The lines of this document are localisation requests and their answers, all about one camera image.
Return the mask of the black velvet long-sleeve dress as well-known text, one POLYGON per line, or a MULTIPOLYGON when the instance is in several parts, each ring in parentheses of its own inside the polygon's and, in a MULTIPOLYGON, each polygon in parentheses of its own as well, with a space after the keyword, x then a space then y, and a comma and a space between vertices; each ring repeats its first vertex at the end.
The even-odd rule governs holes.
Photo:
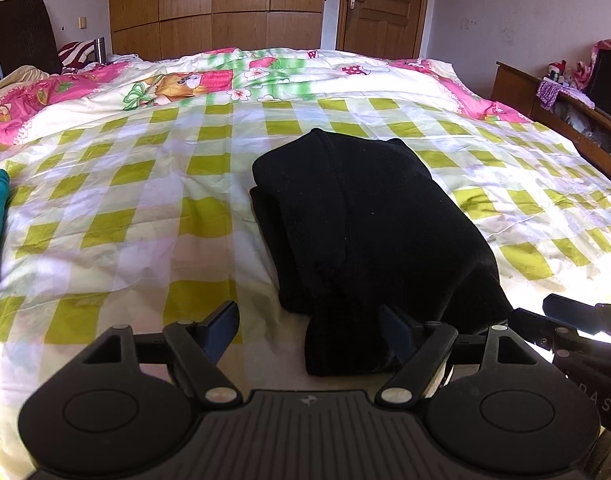
POLYGON ((309 320, 310 375, 390 372, 409 347, 397 318, 474 334, 511 314, 491 247, 403 141, 314 129, 252 175, 281 306, 309 320))

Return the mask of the wooden side cabinet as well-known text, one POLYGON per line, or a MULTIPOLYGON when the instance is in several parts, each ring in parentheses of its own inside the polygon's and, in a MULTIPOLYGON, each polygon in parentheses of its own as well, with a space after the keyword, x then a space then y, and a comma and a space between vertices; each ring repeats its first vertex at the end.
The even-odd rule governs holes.
POLYGON ((560 93, 552 108, 537 96, 542 81, 502 62, 496 63, 491 99, 513 107, 561 134, 580 155, 611 181, 611 116, 560 93))

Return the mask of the checkered floral bed quilt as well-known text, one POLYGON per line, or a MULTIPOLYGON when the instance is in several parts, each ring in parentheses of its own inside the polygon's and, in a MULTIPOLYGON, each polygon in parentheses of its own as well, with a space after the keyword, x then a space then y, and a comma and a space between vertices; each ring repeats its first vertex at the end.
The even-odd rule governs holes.
MULTIPOLYGON (((611 302, 611 182, 447 63, 225 49, 89 81, 40 82, 40 112, 17 141, 0 134, 0 479, 32 471, 21 405, 117 324, 156 332, 234 299, 221 366, 238 387, 345 387, 307 374, 307 321, 280 305, 249 197, 254 160, 314 128, 412 148, 490 244, 515 307, 611 302)), ((0 125, 15 110, 0 100, 0 125)))

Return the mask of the black television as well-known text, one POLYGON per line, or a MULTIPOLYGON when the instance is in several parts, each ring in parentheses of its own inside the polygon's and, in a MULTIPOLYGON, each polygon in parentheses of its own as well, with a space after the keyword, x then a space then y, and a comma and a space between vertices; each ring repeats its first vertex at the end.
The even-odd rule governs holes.
POLYGON ((611 117, 611 50, 599 50, 586 95, 611 117))

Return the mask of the purple lace cloth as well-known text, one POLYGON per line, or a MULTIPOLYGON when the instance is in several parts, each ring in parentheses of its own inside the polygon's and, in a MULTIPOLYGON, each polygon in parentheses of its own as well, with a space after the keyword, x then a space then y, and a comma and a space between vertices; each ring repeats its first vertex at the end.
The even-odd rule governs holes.
POLYGON ((565 82, 561 84, 558 81, 544 77, 537 87, 537 98, 541 103, 541 107, 545 110, 552 110, 556 103, 557 96, 567 88, 568 85, 565 82))

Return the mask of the pink cloth on television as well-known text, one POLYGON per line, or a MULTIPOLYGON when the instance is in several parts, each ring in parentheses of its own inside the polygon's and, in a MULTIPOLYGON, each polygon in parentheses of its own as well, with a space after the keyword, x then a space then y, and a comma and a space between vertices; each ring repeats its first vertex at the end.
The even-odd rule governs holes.
POLYGON ((593 70, 597 64, 598 55, 601 51, 611 51, 611 39, 595 42, 592 47, 590 62, 578 61, 571 72, 571 86, 578 90, 584 90, 590 83, 593 70))

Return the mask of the small santa toy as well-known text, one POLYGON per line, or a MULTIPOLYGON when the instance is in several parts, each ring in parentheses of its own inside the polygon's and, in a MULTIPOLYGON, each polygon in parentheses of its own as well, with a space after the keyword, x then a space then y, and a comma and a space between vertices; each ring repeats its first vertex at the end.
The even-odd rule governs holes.
POLYGON ((547 66, 547 74, 546 77, 551 81, 557 82, 560 84, 565 80, 565 71, 567 68, 567 61, 561 60, 558 62, 549 63, 547 66))

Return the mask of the red white striped pillow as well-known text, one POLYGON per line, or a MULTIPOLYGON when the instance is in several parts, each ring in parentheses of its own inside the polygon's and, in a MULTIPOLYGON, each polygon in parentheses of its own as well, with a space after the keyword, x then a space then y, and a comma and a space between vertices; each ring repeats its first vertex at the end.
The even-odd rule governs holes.
POLYGON ((65 44, 58 51, 59 61, 67 70, 81 70, 90 63, 106 62, 106 44, 104 37, 93 40, 74 41, 65 44))

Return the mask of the beige pillow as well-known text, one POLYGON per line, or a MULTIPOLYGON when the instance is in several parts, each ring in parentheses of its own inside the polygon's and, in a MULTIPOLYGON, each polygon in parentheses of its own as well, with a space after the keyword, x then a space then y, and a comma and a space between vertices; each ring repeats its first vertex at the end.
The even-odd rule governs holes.
POLYGON ((23 65, 16 68, 16 70, 13 70, 9 75, 0 80, 0 103, 13 90, 25 88, 29 84, 34 84, 49 76, 49 73, 39 70, 32 65, 23 65))

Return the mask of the wooden wardrobe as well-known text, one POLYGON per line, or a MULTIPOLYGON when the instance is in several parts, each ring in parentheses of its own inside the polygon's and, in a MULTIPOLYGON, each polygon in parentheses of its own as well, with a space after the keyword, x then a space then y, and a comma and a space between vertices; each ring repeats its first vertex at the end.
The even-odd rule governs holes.
POLYGON ((236 47, 319 47, 324 0, 109 0, 112 51, 146 61, 236 47))

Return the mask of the brown wooden door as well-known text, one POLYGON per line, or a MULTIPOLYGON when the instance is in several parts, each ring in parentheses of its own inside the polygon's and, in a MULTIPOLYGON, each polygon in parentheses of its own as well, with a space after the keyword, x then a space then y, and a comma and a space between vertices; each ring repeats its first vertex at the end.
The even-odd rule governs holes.
POLYGON ((420 54, 428 0, 340 0, 336 48, 371 58, 420 54))

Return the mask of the dark wooden headboard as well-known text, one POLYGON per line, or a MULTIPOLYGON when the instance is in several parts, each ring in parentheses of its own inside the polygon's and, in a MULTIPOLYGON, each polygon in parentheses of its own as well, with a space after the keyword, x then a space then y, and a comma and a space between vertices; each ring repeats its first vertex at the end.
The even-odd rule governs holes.
POLYGON ((60 74, 56 40, 44 0, 0 1, 0 66, 4 76, 31 65, 60 74))

